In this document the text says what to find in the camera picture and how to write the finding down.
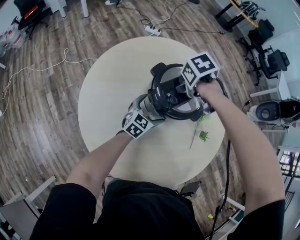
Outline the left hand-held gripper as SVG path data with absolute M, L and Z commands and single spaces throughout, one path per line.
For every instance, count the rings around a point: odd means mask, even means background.
M 162 124 L 165 121 L 165 117 L 153 117 L 149 116 L 149 120 L 139 113 L 147 113 L 145 106 L 145 100 L 148 99 L 147 94 L 138 96 L 128 107 L 127 117 L 125 118 L 125 124 L 123 131 L 129 134 L 132 138 L 138 139 L 149 131 L 154 125 Z

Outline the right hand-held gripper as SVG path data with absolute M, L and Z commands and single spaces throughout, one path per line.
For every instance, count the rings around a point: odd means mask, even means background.
M 208 77 L 216 77 L 218 72 L 219 66 L 207 51 L 189 58 L 180 72 L 180 79 L 184 83 L 186 95 L 189 98 L 194 98 L 197 83 L 206 81 Z

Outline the person's right hand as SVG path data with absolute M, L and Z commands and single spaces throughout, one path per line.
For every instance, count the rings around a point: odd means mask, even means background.
M 204 98 L 212 106 L 225 98 L 221 85 L 216 79 L 211 82 L 199 82 L 196 91 L 200 97 Z

